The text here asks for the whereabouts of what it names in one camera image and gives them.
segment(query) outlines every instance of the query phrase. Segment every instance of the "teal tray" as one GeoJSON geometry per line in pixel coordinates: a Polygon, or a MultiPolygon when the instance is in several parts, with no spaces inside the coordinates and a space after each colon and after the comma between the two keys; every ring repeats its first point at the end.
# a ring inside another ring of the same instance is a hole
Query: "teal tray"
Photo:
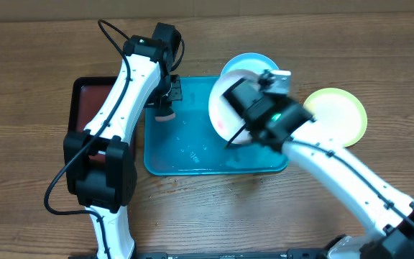
{"type": "Polygon", "coordinates": [[[174,101],[175,118],[156,122],[146,109],[144,165],[156,176],[194,176],[282,171],[288,158],[258,144],[232,145],[213,128],[208,97],[218,76],[181,78],[182,101],[174,101]]]}

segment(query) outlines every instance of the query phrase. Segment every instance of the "wood grain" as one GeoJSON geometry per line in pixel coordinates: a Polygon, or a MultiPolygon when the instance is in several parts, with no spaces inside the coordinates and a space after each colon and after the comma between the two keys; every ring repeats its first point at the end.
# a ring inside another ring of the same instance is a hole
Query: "wood grain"
{"type": "Polygon", "coordinates": [[[414,12],[414,0],[0,0],[0,22],[372,12],[414,12]]]}
{"type": "MultiPolygon", "coordinates": [[[[112,22],[145,36],[156,22],[174,24],[187,46],[181,76],[216,75],[235,55],[257,52],[293,72],[300,101],[324,87],[352,92],[369,124],[351,151],[414,197],[414,13],[112,22]]],[[[96,249],[88,217],[53,216],[42,198],[63,165],[74,80],[115,75],[119,64],[95,21],[0,24],[0,258],[66,258],[96,249]]],[[[139,251],[277,251],[362,233],[293,164],[279,174],[151,176],[143,165],[142,119],[139,180],[129,205],[139,251]]],[[[80,208],[65,179],[51,197],[55,208],[80,208]]]]}

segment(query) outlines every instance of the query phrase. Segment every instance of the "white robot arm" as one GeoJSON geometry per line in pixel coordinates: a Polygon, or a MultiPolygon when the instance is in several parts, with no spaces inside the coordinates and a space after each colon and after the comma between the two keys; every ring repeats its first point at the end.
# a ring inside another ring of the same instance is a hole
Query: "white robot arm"
{"type": "Polygon", "coordinates": [[[282,88],[287,86],[279,77],[279,71],[265,71],[258,80],[259,90],[256,82],[243,78],[223,97],[244,119],[255,142],[286,154],[306,169],[364,226],[365,237],[345,237],[325,258],[414,258],[414,200],[338,143],[286,95],[282,88]]]}
{"type": "MultiPolygon", "coordinates": [[[[161,72],[159,63],[152,62],[148,57],[132,54],[127,57],[127,60],[132,70],[129,88],[113,119],[110,121],[109,126],[103,131],[100,137],[110,140],[114,136],[118,136],[123,142],[130,145],[132,131],[137,124],[139,115],[142,113],[150,94],[159,85],[161,72]]],[[[84,130],[90,130],[91,135],[97,133],[103,121],[109,115],[109,112],[122,92],[126,76],[127,69],[123,61],[121,72],[108,98],[105,100],[98,114],[84,128],[84,130]]],[[[115,259],[130,258],[134,251],[134,240],[129,232],[127,206],[119,207],[116,213],[112,213],[109,209],[99,206],[90,206],[86,207],[86,209],[98,212],[103,217],[111,257],[115,259]]],[[[91,219],[98,241],[97,258],[106,259],[100,224],[92,215],[91,219]]]]}

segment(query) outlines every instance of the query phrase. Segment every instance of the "white plate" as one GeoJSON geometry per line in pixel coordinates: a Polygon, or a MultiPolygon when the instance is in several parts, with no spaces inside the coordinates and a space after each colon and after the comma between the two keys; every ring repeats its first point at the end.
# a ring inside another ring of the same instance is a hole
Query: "white plate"
{"type": "Polygon", "coordinates": [[[232,58],[224,66],[221,75],[237,69],[247,69],[257,74],[263,73],[264,70],[279,69],[270,58],[258,53],[243,53],[232,58]]]}
{"type": "MultiPolygon", "coordinates": [[[[223,93],[241,78],[254,82],[258,89],[258,77],[256,73],[238,69],[221,76],[213,86],[208,99],[208,115],[215,131],[226,141],[229,141],[240,130],[244,125],[244,120],[225,100],[223,93]]],[[[248,142],[250,139],[249,132],[244,130],[232,143],[241,144],[248,142]]]]}

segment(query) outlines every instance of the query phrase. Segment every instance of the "yellow plate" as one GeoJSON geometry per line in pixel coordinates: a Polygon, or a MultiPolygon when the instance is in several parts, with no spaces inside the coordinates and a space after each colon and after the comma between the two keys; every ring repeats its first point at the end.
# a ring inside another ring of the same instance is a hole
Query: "yellow plate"
{"type": "Polygon", "coordinates": [[[303,106],[345,147],[358,142],[367,129],[365,108],[348,91],[324,88],[312,93],[303,106]]]}

